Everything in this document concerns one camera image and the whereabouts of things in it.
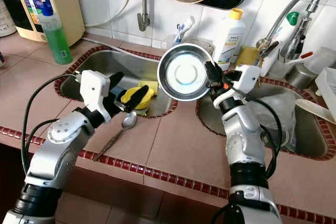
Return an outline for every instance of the green dish soap bottle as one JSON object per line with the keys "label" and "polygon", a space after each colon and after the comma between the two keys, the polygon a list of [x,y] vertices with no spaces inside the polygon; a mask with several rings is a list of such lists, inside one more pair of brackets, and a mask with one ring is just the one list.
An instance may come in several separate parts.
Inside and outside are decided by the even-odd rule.
{"label": "green dish soap bottle", "polygon": [[54,13],[50,4],[43,2],[42,14],[39,15],[39,21],[56,63],[60,65],[71,63],[73,58],[67,39],[65,38],[62,22],[58,14]]}

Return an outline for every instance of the wall-mounted tap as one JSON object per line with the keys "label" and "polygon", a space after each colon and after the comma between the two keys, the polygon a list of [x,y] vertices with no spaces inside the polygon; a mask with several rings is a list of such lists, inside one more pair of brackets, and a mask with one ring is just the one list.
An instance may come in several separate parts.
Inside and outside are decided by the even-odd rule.
{"label": "wall-mounted tap", "polygon": [[150,20],[147,13],[147,0],[142,0],[142,14],[138,13],[139,30],[145,31],[150,25]]}
{"label": "wall-mounted tap", "polygon": [[[281,12],[278,19],[275,21],[274,25],[272,26],[271,30],[269,31],[266,38],[258,40],[256,43],[256,47],[258,48],[260,53],[263,53],[270,45],[272,41],[272,37],[274,36],[275,32],[278,30],[279,25],[282,23],[285,16],[290,12],[290,10],[299,2],[300,0],[292,0],[286,6],[286,8]],[[290,37],[284,44],[284,47],[281,50],[280,55],[284,59],[296,59],[300,55],[300,50],[303,47],[303,41],[306,37],[307,28],[311,18],[309,17],[311,13],[314,13],[318,7],[320,0],[311,0],[309,5],[307,6],[307,15],[302,17],[300,25],[298,25]]]}

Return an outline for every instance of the black cable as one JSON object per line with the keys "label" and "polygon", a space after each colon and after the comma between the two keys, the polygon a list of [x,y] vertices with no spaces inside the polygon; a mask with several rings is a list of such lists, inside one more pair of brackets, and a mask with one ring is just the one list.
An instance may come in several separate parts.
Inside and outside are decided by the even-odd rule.
{"label": "black cable", "polygon": [[[275,169],[276,169],[276,158],[278,157],[278,154],[279,154],[280,149],[281,149],[281,144],[282,144],[282,126],[281,126],[280,119],[279,119],[277,113],[273,110],[273,108],[270,105],[268,105],[266,102],[263,102],[262,100],[260,100],[258,98],[254,98],[253,96],[251,96],[249,94],[246,94],[246,93],[244,93],[244,92],[242,92],[240,90],[237,90],[237,89],[235,89],[233,87],[232,87],[232,89],[235,90],[240,95],[248,98],[249,100],[257,102],[257,103],[261,104],[262,106],[264,106],[267,110],[269,110],[269,112],[271,112],[271,114],[273,115],[273,117],[274,117],[274,119],[276,121],[277,128],[278,128],[279,141],[276,143],[275,153],[273,152],[273,148],[272,148],[272,160],[271,160],[271,163],[270,163],[270,165],[268,166],[268,168],[266,170],[266,176],[267,176],[267,178],[270,178],[273,175],[273,173],[275,172]],[[264,131],[266,132],[266,134],[269,135],[270,139],[272,140],[272,137],[269,134],[268,130],[264,129]]]}
{"label": "black cable", "polygon": [[266,177],[270,178],[273,175],[273,173],[275,172],[275,169],[277,167],[276,145],[275,145],[274,140],[272,138],[272,135],[269,133],[268,129],[263,125],[260,125],[260,127],[264,130],[264,132],[265,132],[265,134],[268,138],[268,142],[270,143],[271,150],[272,150],[272,159],[269,162],[269,165],[268,165],[267,170],[266,170]]}
{"label": "black cable", "polygon": [[25,111],[25,116],[24,116],[24,120],[23,120],[23,129],[22,129],[22,136],[21,136],[21,160],[22,160],[22,166],[23,166],[23,170],[25,172],[25,174],[27,175],[27,171],[28,171],[28,167],[27,167],[27,156],[26,156],[26,152],[25,152],[25,143],[26,143],[26,131],[27,131],[27,121],[28,121],[28,114],[29,114],[29,110],[30,107],[32,105],[33,99],[35,98],[35,96],[48,84],[62,78],[62,77],[76,77],[74,74],[72,73],[66,73],[66,74],[61,74],[60,76],[56,76],[52,79],[50,79],[49,81],[43,83],[29,98],[29,101],[27,103],[27,107],[26,107],[26,111]]}
{"label": "black cable", "polygon": [[34,137],[34,134],[38,131],[39,128],[41,128],[43,125],[46,125],[46,124],[49,124],[49,123],[54,123],[56,122],[58,119],[51,119],[51,120],[47,120],[47,121],[44,121],[40,124],[38,124],[35,128],[33,128],[33,130],[31,131],[30,135],[29,135],[29,138],[27,140],[27,143],[26,143],[26,147],[25,147],[25,151],[26,151],[26,157],[27,157],[27,164],[26,166],[29,167],[29,160],[28,160],[28,153],[29,153],[29,146],[30,146],[30,143],[31,143],[31,140],[33,139]]}
{"label": "black cable", "polygon": [[254,98],[253,96],[251,96],[250,94],[246,94],[240,90],[237,90],[235,88],[232,87],[232,89],[234,91],[236,91],[237,93],[239,93],[240,95],[248,98],[249,100],[251,101],[254,101],[254,102],[257,102],[259,104],[261,104],[262,106],[264,106],[265,108],[267,108],[269,110],[269,112],[271,112],[271,114],[273,115],[275,121],[276,121],[276,124],[277,124],[277,128],[278,128],[278,137],[279,137],[279,141],[277,142],[277,145],[276,145],[276,153],[277,153],[277,156],[280,152],[280,149],[281,149],[281,144],[282,144],[282,126],[281,126],[281,122],[280,122],[280,119],[277,115],[277,113],[272,109],[272,107],[270,105],[268,105],[266,102],[263,102],[262,100],[258,99],[258,98]]}
{"label": "black cable", "polygon": [[216,221],[217,221],[217,219],[218,219],[218,217],[222,214],[222,213],[224,213],[226,210],[227,210],[227,208],[230,206],[230,204],[227,204],[226,206],[224,206],[224,207],[222,207],[213,217],[212,217],[212,219],[211,219],[211,224],[216,224]]}

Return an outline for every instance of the countertop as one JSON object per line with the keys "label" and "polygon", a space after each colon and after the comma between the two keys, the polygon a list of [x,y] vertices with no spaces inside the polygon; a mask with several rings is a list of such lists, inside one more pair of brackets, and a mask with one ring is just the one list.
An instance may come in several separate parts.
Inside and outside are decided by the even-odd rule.
{"label": "countertop", "polygon": [[[124,49],[163,54],[155,48],[87,36]],[[83,40],[77,42],[71,47],[73,63],[98,46]],[[55,64],[47,44],[21,38],[17,33],[0,39],[0,51],[8,59],[6,67],[0,69],[0,143],[19,148],[19,133],[29,97],[43,82],[63,73],[71,64]],[[49,85],[33,103],[27,133],[41,121],[64,116],[76,107],[83,104],[60,97],[54,86]],[[226,139],[201,124],[195,107],[196,102],[179,102],[176,110],[164,117],[138,118],[136,126],[108,150],[105,163],[93,162],[93,153],[99,152],[106,140],[120,129],[124,117],[120,113],[112,123],[96,130],[76,165],[221,207],[227,203],[230,188]],[[336,135],[334,127],[329,124],[328,127]],[[46,128],[35,134],[35,143],[46,136]],[[30,151],[35,152],[38,147],[32,144]],[[270,156],[271,151],[267,149],[267,162]],[[336,223],[335,169],[335,157],[317,161],[280,152],[269,188],[281,213],[309,220],[297,223]]]}

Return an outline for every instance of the yellow bottle cap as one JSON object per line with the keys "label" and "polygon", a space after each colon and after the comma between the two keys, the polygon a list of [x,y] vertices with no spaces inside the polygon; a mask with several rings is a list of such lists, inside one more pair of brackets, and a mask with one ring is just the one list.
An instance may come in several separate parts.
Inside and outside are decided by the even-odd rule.
{"label": "yellow bottle cap", "polygon": [[233,8],[230,12],[229,17],[232,18],[232,19],[239,20],[239,19],[241,19],[242,15],[243,15],[243,10],[242,9]]}

